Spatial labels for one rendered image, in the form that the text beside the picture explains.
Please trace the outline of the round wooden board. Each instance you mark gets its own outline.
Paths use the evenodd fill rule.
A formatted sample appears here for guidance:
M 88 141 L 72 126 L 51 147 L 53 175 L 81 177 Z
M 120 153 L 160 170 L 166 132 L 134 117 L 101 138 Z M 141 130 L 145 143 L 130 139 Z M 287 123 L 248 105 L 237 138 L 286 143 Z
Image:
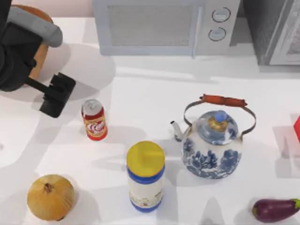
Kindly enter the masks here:
M 45 13 L 44 11 L 42 11 L 38 8 L 26 6 L 26 5 L 19 5 L 19 4 L 13 4 L 12 6 L 21 8 L 21 9 L 25 10 L 26 12 L 36 15 L 45 21 L 53 23 L 52 18 L 47 13 Z M 38 79 L 39 74 L 42 70 L 44 61 L 47 56 L 47 52 L 48 52 L 48 45 L 42 43 L 39 46 L 39 49 L 35 54 L 34 60 L 36 61 L 37 64 L 36 64 L 36 67 L 32 69 L 30 76 L 29 76 L 30 78 L 32 78 L 34 80 Z

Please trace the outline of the red and white can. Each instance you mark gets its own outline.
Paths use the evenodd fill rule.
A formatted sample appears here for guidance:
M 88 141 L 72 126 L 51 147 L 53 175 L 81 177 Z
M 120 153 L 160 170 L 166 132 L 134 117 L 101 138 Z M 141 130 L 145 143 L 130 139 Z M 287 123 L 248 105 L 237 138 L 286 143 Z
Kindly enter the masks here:
M 81 107 L 85 131 L 94 141 L 101 141 L 108 134 L 103 105 L 96 99 L 87 99 Z

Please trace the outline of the yellow onion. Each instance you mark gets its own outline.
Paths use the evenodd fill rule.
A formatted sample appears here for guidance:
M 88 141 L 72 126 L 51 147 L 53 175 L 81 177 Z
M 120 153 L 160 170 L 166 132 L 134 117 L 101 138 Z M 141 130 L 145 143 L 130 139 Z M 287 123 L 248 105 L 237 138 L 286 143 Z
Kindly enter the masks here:
M 60 221 L 75 203 L 71 182 L 57 174 L 44 175 L 35 180 L 27 193 L 31 213 L 44 221 Z

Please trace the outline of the microwave oven door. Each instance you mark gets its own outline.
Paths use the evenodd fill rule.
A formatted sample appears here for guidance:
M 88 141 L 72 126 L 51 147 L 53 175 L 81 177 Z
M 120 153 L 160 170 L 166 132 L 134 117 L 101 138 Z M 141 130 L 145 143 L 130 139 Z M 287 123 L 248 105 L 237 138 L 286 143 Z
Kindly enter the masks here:
M 92 0 L 102 55 L 192 56 L 200 0 Z

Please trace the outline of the pale microwave oven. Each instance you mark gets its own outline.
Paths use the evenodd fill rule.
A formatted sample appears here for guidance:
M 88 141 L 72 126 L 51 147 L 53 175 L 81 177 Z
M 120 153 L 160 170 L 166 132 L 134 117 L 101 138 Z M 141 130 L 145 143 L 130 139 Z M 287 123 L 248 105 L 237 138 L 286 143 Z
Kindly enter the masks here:
M 102 55 L 223 55 L 240 0 L 92 0 Z

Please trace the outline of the yellow-lidded white blue bottle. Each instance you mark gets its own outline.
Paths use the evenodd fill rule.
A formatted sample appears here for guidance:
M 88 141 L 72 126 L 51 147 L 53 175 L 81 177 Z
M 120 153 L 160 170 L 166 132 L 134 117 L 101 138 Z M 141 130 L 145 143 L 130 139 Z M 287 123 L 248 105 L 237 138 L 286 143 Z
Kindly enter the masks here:
M 140 212 L 156 210 L 162 202 L 165 179 L 165 153 L 152 141 L 141 141 L 126 155 L 131 204 Z

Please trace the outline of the blue and white kettle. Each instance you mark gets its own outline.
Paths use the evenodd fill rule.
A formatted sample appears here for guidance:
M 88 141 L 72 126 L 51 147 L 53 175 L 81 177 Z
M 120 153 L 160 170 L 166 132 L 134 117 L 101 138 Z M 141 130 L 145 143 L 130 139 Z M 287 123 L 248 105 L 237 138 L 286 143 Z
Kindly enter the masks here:
M 236 121 L 223 110 L 205 112 L 194 121 L 183 119 L 185 131 L 173 120 L 170 124 L 174 139 L 181 143 L 181 159 L 187 170 L 205 179 L 231 175 L 241 160 L 243 136 L 256 125 L 240 132 Z

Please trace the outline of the microwave knob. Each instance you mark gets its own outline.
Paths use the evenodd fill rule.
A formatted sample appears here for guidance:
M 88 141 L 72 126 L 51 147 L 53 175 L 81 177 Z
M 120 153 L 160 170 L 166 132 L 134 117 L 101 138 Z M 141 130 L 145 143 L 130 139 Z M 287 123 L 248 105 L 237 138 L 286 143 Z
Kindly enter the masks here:
M 227 32 L 222 27 L 217 27 L 214 30 L 210 30 L 208 33 L 208 38 L 213 42 L 218 42 L 223 40 L 227 35 Z
M 230 9 L 226 7 L 215 9 L 212 12 L 212 19 L 217 23 L 223 23 L 227 21 L 231 16 Z

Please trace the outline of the grey cabinet door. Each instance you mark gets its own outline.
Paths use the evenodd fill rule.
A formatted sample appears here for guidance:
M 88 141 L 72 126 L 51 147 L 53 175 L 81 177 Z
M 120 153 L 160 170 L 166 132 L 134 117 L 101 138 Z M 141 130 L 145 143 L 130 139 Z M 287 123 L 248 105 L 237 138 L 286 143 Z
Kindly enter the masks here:
M 286 0 L 275 33 L 271 65 L 300 66 L 300 0 Z

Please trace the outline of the red box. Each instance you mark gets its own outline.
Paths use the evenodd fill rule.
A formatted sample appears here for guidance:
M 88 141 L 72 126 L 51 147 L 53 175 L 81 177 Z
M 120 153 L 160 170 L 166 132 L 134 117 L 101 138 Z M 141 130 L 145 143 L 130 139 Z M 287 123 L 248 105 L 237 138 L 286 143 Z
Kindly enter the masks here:
M 293 129 L 297 137 L 298 142 L 300 143 L 300 115 L 297 116 L 296 121 L 294 122 Z

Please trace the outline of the purple eggplant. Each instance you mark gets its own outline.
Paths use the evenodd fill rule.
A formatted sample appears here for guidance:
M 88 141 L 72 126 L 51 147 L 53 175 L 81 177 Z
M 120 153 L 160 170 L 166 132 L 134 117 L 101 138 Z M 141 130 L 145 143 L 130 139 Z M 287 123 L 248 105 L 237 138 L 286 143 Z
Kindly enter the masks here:
M 279 222 L 299 211 L 300 199 L 260 199 L 254 203 L 251 209 L 255 219 L 263 223 Z

